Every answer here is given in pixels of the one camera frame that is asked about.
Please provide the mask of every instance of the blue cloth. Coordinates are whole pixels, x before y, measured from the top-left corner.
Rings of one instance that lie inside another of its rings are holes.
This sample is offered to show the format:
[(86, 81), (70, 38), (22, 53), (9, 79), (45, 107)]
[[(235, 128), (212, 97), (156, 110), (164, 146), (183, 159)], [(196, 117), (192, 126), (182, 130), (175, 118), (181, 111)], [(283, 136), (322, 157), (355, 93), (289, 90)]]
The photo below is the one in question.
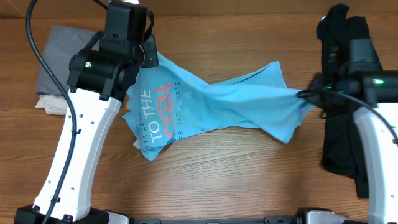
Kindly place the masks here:
[(123, 116), (148, 160), (171, 142), (230, 126), (261, 128), (288, 143), (313, 108), (286, 87), (279, 62), (209, 85), (158, 56), (159, 66), (141, 69), (128, 89), (131, 111)]

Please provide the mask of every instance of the gray cloth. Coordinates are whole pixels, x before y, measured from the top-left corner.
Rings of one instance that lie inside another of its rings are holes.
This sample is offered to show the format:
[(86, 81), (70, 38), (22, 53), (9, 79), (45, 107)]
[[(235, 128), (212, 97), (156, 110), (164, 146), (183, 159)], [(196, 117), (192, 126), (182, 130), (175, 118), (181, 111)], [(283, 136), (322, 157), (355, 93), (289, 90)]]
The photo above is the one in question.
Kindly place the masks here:
[[(52, 27), (51, 34), (42, 55), (47, 65), (49, 65), (51, 71), (53, 71), (66, 91), (69, 89), (67, 85), (69, 61), (86, 45), (93, 35), (94, 32), (89, 30), (64, 26)], [(98, 50), (98, 47), (99, 43), (97, 43), (93, 49)], [(40, 66), (36, 94), (61, 95), (60, 90), (55, 86), (43, 66)]]

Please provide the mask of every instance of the wooden table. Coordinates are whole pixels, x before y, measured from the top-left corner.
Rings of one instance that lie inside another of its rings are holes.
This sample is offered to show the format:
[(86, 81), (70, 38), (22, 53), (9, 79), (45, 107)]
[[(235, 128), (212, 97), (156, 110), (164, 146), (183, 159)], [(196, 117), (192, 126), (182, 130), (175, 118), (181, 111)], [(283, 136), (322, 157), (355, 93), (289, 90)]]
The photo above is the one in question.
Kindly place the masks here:
[[(324, 14), (157, 17), (158, 50), (215, 83), (280, 61), (286, 84), (305, 88), (321, 70), (315, 29)], [(385, 69), (398, 69), (398, 14), (367, 13)], [(100, 30), (104, 18), (34, 19), (40, 50), (53, 25)], [(0, 21), (0, 223), (33, 203), (48, 174), (63, 117), (35, 109), (39, 63), (24, 20)], [(320, 165), (324, 122), (313, 110), (284, 145), (264, 131), (227, 128), (175, 142), (149, 162), (122, 119), (109, 130), (92, 191), (92, 206), (136, 218), (260, 218), (325, 207), (366, 218), (368, 201), (354, 181)]]

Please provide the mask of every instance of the green light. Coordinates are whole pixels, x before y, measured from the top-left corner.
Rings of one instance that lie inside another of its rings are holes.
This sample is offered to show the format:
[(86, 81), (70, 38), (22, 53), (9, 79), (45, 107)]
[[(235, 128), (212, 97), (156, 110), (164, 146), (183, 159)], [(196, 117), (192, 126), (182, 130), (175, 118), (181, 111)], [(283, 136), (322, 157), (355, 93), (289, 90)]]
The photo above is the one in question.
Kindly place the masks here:
[(377, 84), (377, 85), (380, 85), (380, 84), (383, 84), (383, 83), (384, 83), (384, 80), (381, 80), (381, 79), (378, 79), (378, 78), (374, 78), (374, 79), (373, 79), (373, 83), (374, 83), (374, 84)]

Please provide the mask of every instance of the black cloth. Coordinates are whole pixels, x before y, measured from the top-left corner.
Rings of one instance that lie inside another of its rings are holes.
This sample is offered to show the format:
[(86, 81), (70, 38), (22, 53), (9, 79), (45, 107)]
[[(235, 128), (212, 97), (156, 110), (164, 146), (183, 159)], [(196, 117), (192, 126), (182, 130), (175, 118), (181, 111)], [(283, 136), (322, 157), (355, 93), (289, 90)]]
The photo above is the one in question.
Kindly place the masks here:
[[(349, 41), (369, 38), (369, 28), (365, 18), (347, 19), (348, 10), (349, 7), (343, 4), (334, 6), (317, 27), (317, 37), (322, 41), (324, 86), (333, 81), (340, 65), (349, 61)], [(331, 57), (337, 57), (337, 60), (331, 60)], [(378, 57), (377, 62), (382, 70)], [(342, 114), (341, 111), (327, 111), (327, 114), (339, 113), (340, 115), (326, 120), (322, 165), (332, 173), (354, 179), (358, 197), (369, 198), (363, 147), (351, 113), (356, 108), (358, 108), (357, 105), (351, 105), (351, 110)]]

